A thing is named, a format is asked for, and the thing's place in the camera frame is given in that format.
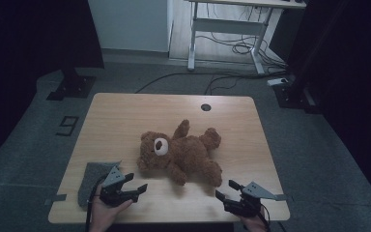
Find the human hand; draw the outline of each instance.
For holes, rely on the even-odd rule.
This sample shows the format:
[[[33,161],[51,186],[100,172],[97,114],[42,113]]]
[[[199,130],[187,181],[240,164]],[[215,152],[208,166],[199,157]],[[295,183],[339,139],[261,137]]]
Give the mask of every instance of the human hand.
[[[123,202],[118,207],[110,207],[100,200],[101,184],[96,189],[96,194],[92,201],[92,222],[90,223],[90,232],[104,232],[116,220],[116,216],[129,207],[133,201]]]
[[[264,215],[264,207],[261,207],[261,215]],[[264,222],[261,219],[256,217],[241,217],[241,222],[245,225],[246,229],[249,232],[267,232],[267,227],[265,226]]]

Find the teddy bear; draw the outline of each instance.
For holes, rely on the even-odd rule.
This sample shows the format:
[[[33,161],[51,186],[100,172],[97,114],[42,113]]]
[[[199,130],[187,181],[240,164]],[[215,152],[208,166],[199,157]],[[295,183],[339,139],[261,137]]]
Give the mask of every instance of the teddy bear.
[[[187,174],[204,176],[213,187],[222,183],[221,167],[210,159],[209,151],[217,148],[221,136],[214,128],[208,128],[203,135],[189,135],[189,121],[184,119],[170,138],[164,133],[148,131],[141,135],[140,157],[137,166],[140,171],[166,169],[171,179],[183,186]]]

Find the gray felt pad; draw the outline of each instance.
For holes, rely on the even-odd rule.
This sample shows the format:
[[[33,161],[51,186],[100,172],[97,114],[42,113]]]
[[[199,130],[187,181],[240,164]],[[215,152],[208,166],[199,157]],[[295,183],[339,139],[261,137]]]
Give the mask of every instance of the gray felt pad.
[[[87,163],[83,181],[77,194],[77,203],[80,207],[87,207],[87,200],[89,200],[90,193],[98,179],[101,176],[107,175],[116,164],[117,162]]]

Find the desk leg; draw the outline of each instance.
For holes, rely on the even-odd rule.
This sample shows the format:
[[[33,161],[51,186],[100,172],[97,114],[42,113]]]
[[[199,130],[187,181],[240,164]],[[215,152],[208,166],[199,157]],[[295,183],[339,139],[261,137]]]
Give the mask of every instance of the desk leg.
[[[189,45],[188,51],[188,70],[194,71],[194,63],[195,63],[195,21],[197,20],[197,10],[198,10],[198,3],[195,3],[194,7],[194,16],[192,18],[192,27],[191,27],[191,44]]]
[[[261,28],[261,32],[260,32],[260,35],[259,35],[260,37],[258,38],[257,42],[255,43],[254,49],[251,50],[251,56],[252,56],[252,59],[254,60],[255,68],[257,69],[258,74],[264,74],[265,73],[264,69],[263,69],[263,66],[261,64],[262,59],[259,55],[259,50],[261,48],[261,43],[264,39],[265,33],[267,32],[268,24],[270,22],[270,18],[271,18],[271,15],[272,15],[272,10],[273,10],[273,8],[270,8],[270,10],[268,11],[267,18],[264,20],[262,28]]]

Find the table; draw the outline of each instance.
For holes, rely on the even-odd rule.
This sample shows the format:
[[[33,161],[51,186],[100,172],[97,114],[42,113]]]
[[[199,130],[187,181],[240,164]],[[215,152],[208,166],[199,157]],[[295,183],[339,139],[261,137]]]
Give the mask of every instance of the table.
[[[294,0],[283,1],[283,0],[187,0],[191,3],[195,3],[192,29],[191,29],[191,44],[188,52],[188,65],[187,68],[193,71],[195,63],[195,33],[197,31],[202,32],[217,32],[217,33],[228,33],[228,34],[241,34],[258,36],[254,48],[251,49],[251,57],[254,61],[255,68],[258,74],[264,74],[264,68],[261,64],[261,57],[259,56],[259,49],[264,39],[267,27],[271,18],[272,10],[274,8],[282,9],[304,9],[306,4],[304,2],[297,3]],[[198,3],[214,3],[214,4],[229,4],[229,5],[245,5],[245,6],[258,6],[270,8],[267,12],[267,16],[262,22],[248,22],[248,21],[236,21],[236,20],[224,20],[214,18],[198,18]]]
[[[201,105],[211,106],[204,111]],[[228,187],[232,179],[242,185],[255,181],[274,194],[282,194],[271,152],[261,122],[250,97],[96,94],[89,108],[70,162],[57,194],[65,201],[53,202],[48,219],[52,223],[84,223],[86,212],[77,205],[77,192],[87,162],[121,160],[124,174],[134,173],[134,180],[123,190],[148,184],[138,203],[120,214],[116,223],[153,222],[229,222],[239,219],[224,212],[214,196],[215,188],[198,176],[191,176],[183,187],[177,186],[164,170],[140,173],[140,135],[159,131],[172,135],[188,119],[188,134],[200,135],[216,128],[222,140],[212,158],[221,166],[219,191],[239,200],[239,192]],[[286,201],[262,200],[271,220],[290,217]]]

